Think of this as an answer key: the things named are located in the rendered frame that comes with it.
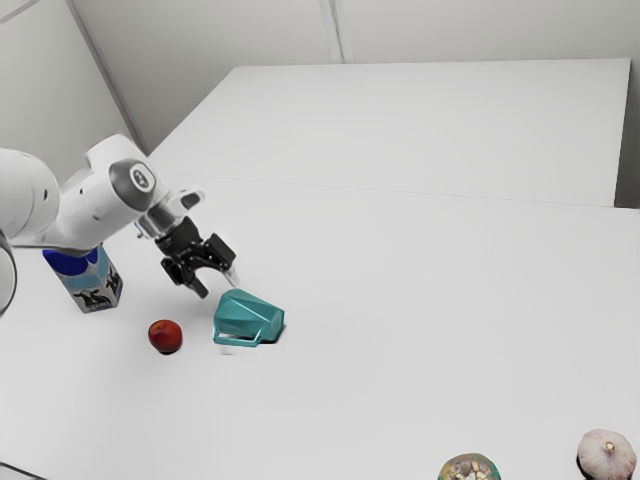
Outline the teal faceted mug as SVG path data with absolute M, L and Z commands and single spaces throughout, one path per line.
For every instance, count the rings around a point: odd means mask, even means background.
M 282 309 L 244 290 L 228 290 L 214 314 L 213 341 L 251 348 L 276 343 L 285 328 L 284 315 Z

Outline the pale garlic bulb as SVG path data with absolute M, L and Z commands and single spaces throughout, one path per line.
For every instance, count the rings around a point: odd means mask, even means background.
M 583 435 L 576 461 L 586 480 L 631 480 L 638 457 L 624 435 L 595 429 Z

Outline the round bowl with mixed food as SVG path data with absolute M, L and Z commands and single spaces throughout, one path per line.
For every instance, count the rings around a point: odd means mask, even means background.
M 480 453 L 464 453 L 447 460 L 437 480 L 502 480 L 493 461 Z

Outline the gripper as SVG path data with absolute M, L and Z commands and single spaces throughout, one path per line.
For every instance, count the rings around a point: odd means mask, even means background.
M 236 253 L 217 234 L 203 240 L 189 217 L 155 244 L 164 255 L 161 266 L 174 284 L 189 287 L 201 299 L 207 297 L 208 289 L 196 275 L 200 268 L 223 273 L 232 288 L 240 286 L 236 269 L 232 267 Z

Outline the red apple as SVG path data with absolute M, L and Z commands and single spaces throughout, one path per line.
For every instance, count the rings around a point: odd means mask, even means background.
M 148 340 L 159 353 L 169 355 L 181 348 L 182 329 L 173 320 L 157 320 L 148 328 Z

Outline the blue cow print milk carton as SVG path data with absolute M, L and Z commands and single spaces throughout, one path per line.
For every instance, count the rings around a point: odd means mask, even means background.
M 83 313 L 115 308 L 123 280 L 102 245 L 75 257 L 54 250 L 42 255 Z

